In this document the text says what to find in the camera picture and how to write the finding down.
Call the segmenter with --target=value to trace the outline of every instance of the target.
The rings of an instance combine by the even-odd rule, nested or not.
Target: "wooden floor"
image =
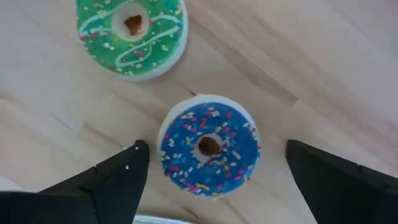
[[[152,158],[139,213],[205,224],[315,223],[284,159],[294,138],[398,177],[398,3],[187,0],[190,36],[168,74],[129,83],[86,54],[74,1],[0,2],[0,186],[41,190],[120,152],[152,150],[174,104],[241,103],[264,153],[217,201],[169,183]]]

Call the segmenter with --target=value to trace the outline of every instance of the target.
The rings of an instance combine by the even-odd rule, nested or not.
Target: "blue icing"
[[[213,111],[220,115],[213,116],[210,108],[214,108]],[[202,125],[203,119],[206,119],[205,126]],[[214,193],[226,194],[240,187],[252,175],[260,155],[257,140],[251,127],[244,126],[246,123],[248,121],[240,112],[221,103],[203,103],[183,111],[166,130],[176,144],[169,146],[169,139],[162,140],[165,173],[181,189],[189,190],[194,195],[211,197]],[[216,133],[218,127],[222,127],[217,135],[223,140],[222,147],[226,150],[212,156],[210,161],[198,169],[197,164],[200,162],[192,154],[195,143],[205,134]],[[180,159],[173,159],[175,154],[182,156]]]

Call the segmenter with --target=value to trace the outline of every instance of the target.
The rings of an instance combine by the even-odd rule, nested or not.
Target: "green icing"
[[[164,14],[177,18],[180,22],[158,19],[149,26],[143,38],[128,42],[120,39],[111,30],[114,9],[125,2],[126,0],[77,0],[77,27],[80,39],[88,53],[102,67],[125,76],[145,75],[165,63],[176,51],[185,27],[183,14],[187,12],[182,11],[180,0],[130,0],[129,2],[141,4],[151,19]],[[156,35],[170,30],[171,34],[150,41]],[[126,54],[120,62],[137,62],[133,65],[118,66],[116,58],[136,47],[138,48]]]

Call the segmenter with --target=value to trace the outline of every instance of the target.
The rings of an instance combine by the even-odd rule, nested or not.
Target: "donut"
[[[183,0],[77,0],[76,13],[86,51],[131,81],[165,73],[187,43]]]
[[[174,106],[157,140],[164,174],[199,197],[222,197],[250,179],[261,145],[250,114],[237,102],[197,95]]]

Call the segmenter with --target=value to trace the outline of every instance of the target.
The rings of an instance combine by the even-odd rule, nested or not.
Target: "wooden surface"
[[[284,159],[294,138],[398,177],[398,4],[392,0],[187,0],[190,36],[168,74],[118,80],[78,40],[74,1],[0,2],[0,186],[42,190],[135,139],[154,149],[168,110],[227,96],[264,153],[250,183],[193,198],[152,158],[139,213],[195,223],[315,223]]]

